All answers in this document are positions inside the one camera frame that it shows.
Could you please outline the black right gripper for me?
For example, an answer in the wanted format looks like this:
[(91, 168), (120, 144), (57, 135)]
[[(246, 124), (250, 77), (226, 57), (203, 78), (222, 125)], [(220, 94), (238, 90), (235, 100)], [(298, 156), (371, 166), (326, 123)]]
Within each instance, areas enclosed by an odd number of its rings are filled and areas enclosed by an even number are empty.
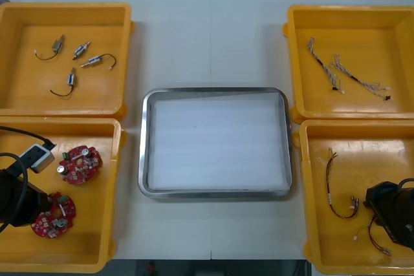
[(364, 206), (395, 244), (413, 249), (413, 188), (409, 180), (382, 182), (367, 189)]

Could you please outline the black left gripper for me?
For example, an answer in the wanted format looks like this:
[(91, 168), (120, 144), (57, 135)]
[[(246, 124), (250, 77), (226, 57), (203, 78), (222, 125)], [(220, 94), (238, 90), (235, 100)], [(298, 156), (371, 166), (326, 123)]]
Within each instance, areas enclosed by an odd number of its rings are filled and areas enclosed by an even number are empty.
[(51, 209), (52, 199), (48, 194), (1, 170), (1, 224), (15, 228), (28, 226)]

